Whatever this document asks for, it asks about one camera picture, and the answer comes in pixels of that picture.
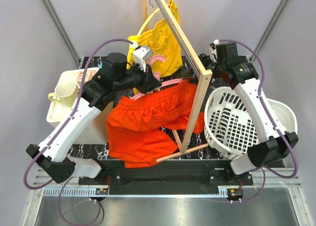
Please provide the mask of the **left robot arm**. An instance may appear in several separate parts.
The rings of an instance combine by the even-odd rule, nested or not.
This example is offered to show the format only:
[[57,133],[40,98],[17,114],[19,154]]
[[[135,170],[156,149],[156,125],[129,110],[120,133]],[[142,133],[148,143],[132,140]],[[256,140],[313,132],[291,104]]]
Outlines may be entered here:
[[27,147],[32,162],[37,163],[52,181],[63,183],[71,177],[86,177],[95,184],[102,184],[106,180],[106,167],[98,160],[75,158],[67,153],[86,126],[116,99],[117,92],[138,88],[148,93],[161,87],[149,64],[153,52],[141,47],[132,56],[134,63],[127,69],[124,54],[109,54],[102,61],[102,67],[80,89],[82,94],[72,106],[70,115],[39,145]]

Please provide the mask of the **pink plastic hanger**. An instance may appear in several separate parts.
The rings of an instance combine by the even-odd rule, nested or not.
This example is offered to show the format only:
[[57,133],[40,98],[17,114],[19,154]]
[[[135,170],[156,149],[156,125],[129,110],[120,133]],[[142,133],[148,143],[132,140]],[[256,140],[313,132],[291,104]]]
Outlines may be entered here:
[[[154,55],[148,62],[148,65],[152,66],[156,61],[161,61],[162,63],[164,63],[166,61],[165,57],[163,55]],[[152,71],[152,74],[154,76],[154,78],[157,80],[157,81],[160,81],[160,72],[154,72]],[[131,100],[137,100],[139,98],[141,98],[142,96],[145,96],[147,94],[151,94],[155,91],[158,91],[160,90],[161,88],[163,87],[166,87],[166,86],[169,86],[169,85],[175,85],[175,84],[178,84],[180,82],[183,82],[184,79],[182,78],[179,78],[179,79],[173,79],[173,80],[169,80],[169,81],[165,81],[165,82],[161,82],[160,86],[159,87],[156,87],[154,88],[153,90],[151,91],[148,91],[148,92],[145,92],[145,93],[137,93],[135,94],[133,97],[131,97],[130,99]]]

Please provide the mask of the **orange shorts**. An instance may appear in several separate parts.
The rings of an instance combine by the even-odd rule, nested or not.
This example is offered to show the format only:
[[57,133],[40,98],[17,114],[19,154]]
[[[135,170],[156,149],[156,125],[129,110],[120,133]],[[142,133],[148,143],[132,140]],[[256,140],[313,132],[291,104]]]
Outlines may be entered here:
[[193,91],[184,93],[179,83],[137,100],[122,97],[107,117],[109,156],[126,168],[145,168],[174,153],[177,144],[161,128],[186,129]]

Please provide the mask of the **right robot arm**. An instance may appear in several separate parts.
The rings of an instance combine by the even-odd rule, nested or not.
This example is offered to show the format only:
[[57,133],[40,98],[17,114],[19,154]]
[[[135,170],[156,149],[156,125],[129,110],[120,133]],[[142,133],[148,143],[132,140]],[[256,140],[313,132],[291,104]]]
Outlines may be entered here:
[[262,89],[265,73],[258,73],[238,41],[215,40],[213,77],[226,83],[213,90],[204,111],[204,136],[221,157],[229,159],[224,179],[236,184],[242,175],[293,156],[297,126],[283,125]]

